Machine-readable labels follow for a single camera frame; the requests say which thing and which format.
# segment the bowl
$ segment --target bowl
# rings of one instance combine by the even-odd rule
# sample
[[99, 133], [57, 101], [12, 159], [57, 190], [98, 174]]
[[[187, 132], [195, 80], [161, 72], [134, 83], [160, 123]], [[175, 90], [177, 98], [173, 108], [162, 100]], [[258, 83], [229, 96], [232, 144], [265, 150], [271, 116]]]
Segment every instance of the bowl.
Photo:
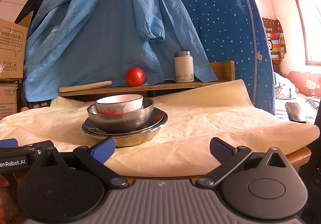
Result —
[[[116, 148], [131, 147], [131, 146], [139, 145], [144, 142], [150, 141], [157, 135], [157, 133], [160, 131], [162, 126], [167, 122], [167, 120], [168, 120], [168, 116], [166, 112], [163, 112], [163, 118], [161, 119], [161, 121], [153, 125], [153, 127], [151, 127], [150, 129], [146, 129], [141, 132], [128, 133], [121, 136], [119, 135], [112, 136], [112, 138], [115, 141]], [[104, 139], [104, 138], [110, 137], [110, 136], [104, 136], [101, 134], [92, 133], [85, 128], [84, 124], [82, 125], [82, 130], [84, 133], [86, 133], [87, 135], [93, 138]]]
[[110, 137], [110, 136], [122, 137], [122, 136], [127, 136], [128, 134], [134, 134], [134, 133], [146, 131], [146, 130], [152, 128], [153, 126], [155, 126], [156, 124], [158, 124], [163, 118], [164, 118], [164, 112], [162, 110], [154, 107], [154, 110], [151, 114], [150, 119], [141, 128], [139, 128], [138, 130], [131, 131], [131, 132], [106, 133], [106, 132], [102, 131], [101, 129], [97, 128], [90, 118], [87, 118], [85, 120], [85, 122], [83, 123], [83, 125], [87, 131], [92, 132], [94, 134], [102, 135], [104, 137]]
[[100, 114], [96, 104], [88, 107], [88, 117], [93, 124], [106, 133], [127, 133], [140, 129], [151, 117], [154, 101], [143, 98], [143, 109], [121, 114]]
[[140, 94], [121, 94], [96, 101], [97, 111], [102, 114], [120, 114], [139, 110], [143, 96]]

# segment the screw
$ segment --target screw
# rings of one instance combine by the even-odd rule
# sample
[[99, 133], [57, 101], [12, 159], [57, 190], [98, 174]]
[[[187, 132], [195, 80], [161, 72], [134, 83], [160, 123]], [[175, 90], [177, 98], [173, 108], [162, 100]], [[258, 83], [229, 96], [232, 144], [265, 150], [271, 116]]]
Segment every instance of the screw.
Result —
[[202, 186], [211, 186], [214, 184], [214, 180], [212, 180], [210, 178], [200, 178], [200, 179], [198, 179], [197, 183]]
[[127, 184], [127, 180], [124, 178], [112, 178], [110, 183], [116, 187], [121, 187]]

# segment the blue polka dot curtain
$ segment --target blue polka dot curtain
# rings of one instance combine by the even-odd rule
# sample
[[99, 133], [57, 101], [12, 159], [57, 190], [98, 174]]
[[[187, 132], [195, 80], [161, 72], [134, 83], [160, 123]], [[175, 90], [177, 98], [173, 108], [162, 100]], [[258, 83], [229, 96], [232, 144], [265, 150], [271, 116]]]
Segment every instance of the blue polka dot curtain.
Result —
[[274, 114], [273, 68], [254, 0], [182, 0], [210, 62], [232, 60], [257, 108]]

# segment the thermos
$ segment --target thermos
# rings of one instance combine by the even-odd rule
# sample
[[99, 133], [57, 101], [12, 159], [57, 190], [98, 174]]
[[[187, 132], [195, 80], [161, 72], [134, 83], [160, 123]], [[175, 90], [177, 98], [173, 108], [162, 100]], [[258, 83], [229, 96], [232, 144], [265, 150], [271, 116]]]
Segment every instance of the thermos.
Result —
[[194, 81], [193, 56], [190, 51], [175, 53], [174, 63], [177, 83], [191, 83]]

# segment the tomato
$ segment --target tomato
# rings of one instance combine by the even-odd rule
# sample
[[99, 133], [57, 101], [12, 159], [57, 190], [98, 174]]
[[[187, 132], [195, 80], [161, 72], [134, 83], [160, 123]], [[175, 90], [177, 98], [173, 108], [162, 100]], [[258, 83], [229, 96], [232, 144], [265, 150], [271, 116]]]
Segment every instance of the tomato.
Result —
[[162, 114], [158, 114], [158, 115], [156, 115], [156, 116], [154, 116], [154, 121], [158, 121], [160, 118], [162, 118]]
[[125, 81], [131, 87], [140, 86], [145, 82], [145, 74], [141, 68], [131, 68], [125, 74]]

